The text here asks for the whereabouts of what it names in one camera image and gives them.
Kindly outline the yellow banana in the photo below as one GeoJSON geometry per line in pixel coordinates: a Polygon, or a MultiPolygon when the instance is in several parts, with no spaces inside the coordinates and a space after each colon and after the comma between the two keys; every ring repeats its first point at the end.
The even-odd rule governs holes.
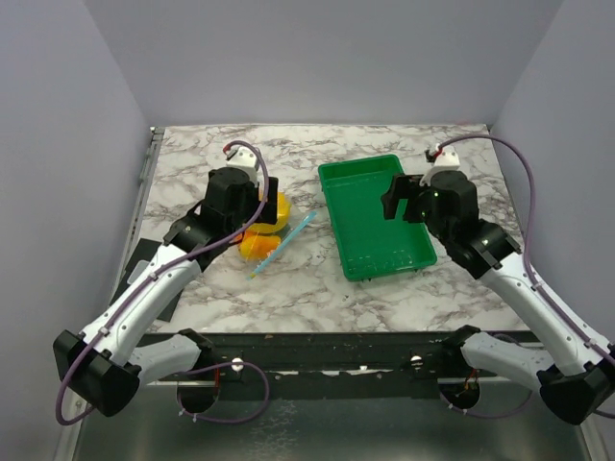
{"type": "Polygon", "coordinates": [[[277,234],[288,224],[291,203],[282,192],[277,193],[277,220],[274,224],[255,223],[248,231],[258,234],[277,234]]]}

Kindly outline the clear zip top bag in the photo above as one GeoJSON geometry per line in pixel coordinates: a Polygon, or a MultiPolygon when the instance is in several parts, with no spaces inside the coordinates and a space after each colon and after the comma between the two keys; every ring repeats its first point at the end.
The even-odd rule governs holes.
{"type": "Polygon", "coordinates": [[[315,210],[307,213],[295,212],[290,200],[282,192],[278,192],[276,223],[253,224],[232,241],[239,255],[252,265],[247,279],[256,278],[278,259],[315,217],[315,210]]]}

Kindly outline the yellow orange mango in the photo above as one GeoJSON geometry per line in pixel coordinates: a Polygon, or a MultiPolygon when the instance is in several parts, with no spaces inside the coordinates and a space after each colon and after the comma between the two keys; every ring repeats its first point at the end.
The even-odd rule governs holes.
{"type": "Polygon", "coordinates": [[[245,234],[238,245],[239,254],[246,260],[263,260],[274,252],[282,243],[275,235],[245,234]]]}

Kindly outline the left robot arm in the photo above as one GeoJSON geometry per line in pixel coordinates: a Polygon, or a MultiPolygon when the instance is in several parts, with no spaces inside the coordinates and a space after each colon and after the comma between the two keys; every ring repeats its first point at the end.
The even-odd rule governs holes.
{"type": "Polygon", "coordinates": [[[112,417],[138,390],[161,378],[198,379],[224,367],[213,344],[191,328],[143,346],[149,326],[185,287],[255,223],[277,216],[278,180],[266,167],[225,166],[209,172],[204,198],[175,221],[135,281],[79,332],[62,331],[53,342],[61,381],[55,417],[61,425],[82,418],[62,414],[66,392],[86,401],[84,416],[112,417]]]}

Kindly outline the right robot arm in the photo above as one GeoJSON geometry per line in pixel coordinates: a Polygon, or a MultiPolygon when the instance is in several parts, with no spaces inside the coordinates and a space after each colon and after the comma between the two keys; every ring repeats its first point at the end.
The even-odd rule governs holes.
{"type": "Polygon", "coordinates": [[[478,192],[460,171],[396,175],[381,196],[383,216],[422,223],[447,255],[505,301],[542,347],[531,350],[478,328],[459,328],[443,343],[441,363],[451,375],[477,369],[536,392],[561,421],[580,425],[614,393],[614,347],[584,323],[524,264],[519,244],[498,224],[480,218],[478,192]]]}

